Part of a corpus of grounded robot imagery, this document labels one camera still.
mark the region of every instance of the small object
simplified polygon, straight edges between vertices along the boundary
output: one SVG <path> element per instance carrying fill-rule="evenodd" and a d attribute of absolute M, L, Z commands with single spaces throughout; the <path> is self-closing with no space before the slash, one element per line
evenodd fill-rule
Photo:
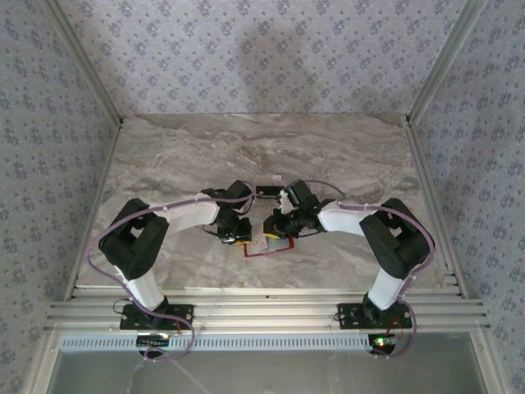
<path fill-rule="evenodd" d="M 267 238 L 267 248 L 259 250 L 258 252 L 253 251 L 251 243 L 244 245 L 244 257 L 256 257 L 265 256 L 267 254 L 273 254 L 278 252 L 284 252 L 285 250 L 292 250 L 295 247 L 294 237 L 289 236 L 284 239 Z"/>
<path fill-rule="evenodd" d="M 267 238 L 264 236 L 263 226 L 259 226 L 252 234 L 252 241 L 249 243 L 249 254 L 256 254 L 268 247 Z"/>
<path fill-rule="evenodd" d="M 259 199 L 275 199 L 282 190 L 282 186 L 255 186 L 255 194 Z"/>
<path fill-rule="evenodd" d="M 185 318 L 190 323 L 193 322 L 194 306 L 193 305 L 169 305 L 166 304 L 165 308 L 155 312 L 162 314 L 169 314 L 170 316 L 176 316 L 178 318 Z M 121 318 L 121 330 L 163 330 L 163 331 L 178 331 L 178 327 L 175 320 L 169 318 L 160 318 L 157 321 L 148 318 L 144 315 L 135 304 L 126 305 L 122 310 Z M 189 331 L 189 328 L 184 324 L 180 325 L 181 331 Z"/>
<path fill-rule="evenodd" d="M 371 354 L 385 355 L 386 358 L 388 358 L 388 356 L 391 355 L 394 351 L 398 340 L 395 339 L 393 334 L 369 334 L 368 343 L 370 343 L 370 345 L 372 346 L 372 350 L 370 350 Z"/>
<path fill-rule="evenodd" d="M 161 351 L 158 351 L 158 350 L 150 350 L 148 352 L 148 355 L 146 356 L 146 351 L 145 350 L 139 350 L 139 354 L 144 357 L 144 361 L 151 360 L 152 362 L 155 362 L 156 361 L 155 359 L 157 357 L 160 357 L 164 353 L 162 353 Z"/>

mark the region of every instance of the floral wallpaper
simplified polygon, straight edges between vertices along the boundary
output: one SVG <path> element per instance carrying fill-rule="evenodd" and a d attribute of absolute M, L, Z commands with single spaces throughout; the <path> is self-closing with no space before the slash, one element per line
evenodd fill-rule
<path fill-rule="evenodd" d="M 67 278 L 113 127 L 38 2 L 0 2 L 0 393 Z"/>
<path fill-rule="evenodd" d="M 122 115 L 406 113 L 463 0 L 59 0 Z"/>
<path fill-rule="evenodd" d="M 418 126 L 467 279 L 525 392 L 525 4 L 489 0 Z"/>

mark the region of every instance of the black wire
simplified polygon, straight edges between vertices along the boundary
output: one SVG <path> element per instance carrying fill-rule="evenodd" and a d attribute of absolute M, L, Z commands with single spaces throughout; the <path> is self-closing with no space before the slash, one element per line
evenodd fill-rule
<path fill-rule="evenodd" d="M 298 238 L 306 238 L 307 236 L 316 236 L 317 234 L 321 234 L 322 231 L 316 231 L 316 232 L 311 232 L 310 234 L 304 234 L 303 236 L 298 236 Z"/>
<path fill-rule="evenodd" d="M 115 312 L 116 314 L 120 314 L 120 315 L 122 315 L 124 312 L 119 312 L 118 310 L 115 309 L 115 307 L 116 307 L 116 303 L 119 302 L 119 301 L 128 301 L 129 303 L 131 303 L 131 301 L 130 301 L 129 299 L 127 299 L 127 298 L 119 298 L 118 300 L 116 300 L 116 301 L 113 303 L 113 306 L 112 306 L 112 308 L 113 308 L 113 312 Z"/>
<path fill-rule="evenodd" d="M 253 205 L 253 198 L 249 201 L 249 206 L 248 206 L 248 209 L 246 209 L 246 212 L 242 212 L 242 213 L 237 213 L 237 216 L 244 216 L 246 214 L 248 214 L 249 210 L 252 208 L 252 205 Z"/>
<path fill-rule="evenodd" d="M 216 232 L 206 230 L 205 226 L 202 226 L 202 229 L 204 232 L 207 232 L 208 234 L 211 234 L 212 236 L 219 236 Z"/>

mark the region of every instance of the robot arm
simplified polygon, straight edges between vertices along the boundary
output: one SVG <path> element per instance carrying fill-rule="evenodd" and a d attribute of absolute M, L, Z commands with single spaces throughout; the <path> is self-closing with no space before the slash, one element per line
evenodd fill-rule
<path fill-rule="evenodd" d="M 208 195 L 198 194 L 196 198 Z M 113 222 L 149 208 L 141 199 L 131 199 Z M 102 238 L 98 248 L 122 276 L 134 298 L 151 310 L 164 301 L 164 295 L 153 275 L 153 265 L 168 227 L 182 231 L 193 226 L 211 224 L 217 218 L 219 206 L 198 202 L 158 214 L 148 213 L 118 227 Z M 141 231 L 138 236 L 133 232 Z"/>
<path fill-rule="evenodd" d="M 98 248 L 122 276 L 126 286 L 146 308 L 164 313 L 168 306 L 160 286 L 153 275 L 153 265 L 164 241 L 168 227 L 183 231 L 193 226 L 217 224 L 223 243 L 250 240 L 251 225 L 247 218 L 239 219 L 234 209 L 244 205 L 228 202 L 203 202 L 200 199 L 241 199 L 251 190 L 242 181 L 236 181 L 228 190 L 203 190 L 195 196 L 195 204 L 182 205 L 157 213 L 148 213 L 118 227 L 102 238 Z M 131 199 L 116 216 L 113 223 L 132 213 L 149 208 L 141 199 Z M 150 318 L 152 326 L 159 322 Z"/>
<path fill-rule="evenodd" d="M 343 231 L 367 238 L 381 270 L 364 296 L 363 310 L 375 324 L 389 314 L 413 268 L 429 255 L 424 235 L 411 223 L 384 211 L 343 209 L 333 199 L 319 202 L 301 180 L 285 187 L 279 196 L 281 208 L 265 222 L 265 232 L 277 236 L 299 236 L 303 228 Z M 399 199 L 382 205 L 417 219 Z"/>

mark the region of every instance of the marble tabletop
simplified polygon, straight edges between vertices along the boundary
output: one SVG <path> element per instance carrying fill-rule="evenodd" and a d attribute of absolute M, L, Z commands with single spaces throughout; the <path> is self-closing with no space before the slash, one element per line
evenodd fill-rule
<path fill-rule="evenodd" d="M 364 115 L 143 115 L 125 119 L 93 239 L 134 197 L 164 204 L 201 189 L 226 188 L 236 179 L 280 175 L 286 182 L 318 179 L 339 186 L 357 204 L 402 199 L 432 232 L 403 128 Z M 312 186 L 320 199 L 336 198 Z M 254 227 L 276 208 L 256 200 Z M 98 251 L 93 260 L 114 273 Z M 441 257 L 413 284 L 441 286 Z M 326 233 L 296 241 L 294 250 L 246 259 L 239 246 L 223 245 L 201 228 L 170 233 L 154 272 L 164 288 L 272 287 L 367 289 L 379 270 L 363 237 Z M 77 285 L 107 285 L 87 264 Z"/>

